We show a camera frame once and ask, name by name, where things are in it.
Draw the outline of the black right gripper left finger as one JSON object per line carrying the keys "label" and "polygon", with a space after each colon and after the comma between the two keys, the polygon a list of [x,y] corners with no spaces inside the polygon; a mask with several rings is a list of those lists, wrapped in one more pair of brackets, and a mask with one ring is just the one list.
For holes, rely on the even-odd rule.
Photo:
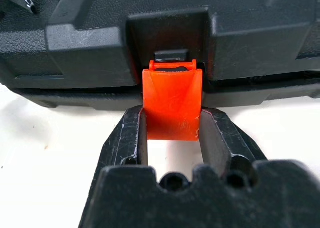
{"label": "black right gripper left finger", "polygon": [[117,165],[148,165],[147,123],[142,105],[125,111],[120,122],[102,146],[79,227],[85,226],[85,219],[101,170],[106,166]]}

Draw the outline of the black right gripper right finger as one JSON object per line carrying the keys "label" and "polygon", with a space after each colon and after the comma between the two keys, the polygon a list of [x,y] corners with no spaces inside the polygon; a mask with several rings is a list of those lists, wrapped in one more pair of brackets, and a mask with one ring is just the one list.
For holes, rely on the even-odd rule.
{"label": "black right gripper right finger", "polygon": [[216,108],[202,108],[199,142],[204,163],[213,167],[220,177],[229,172],[253,177],[253,163],[267,159],[257,143]]}

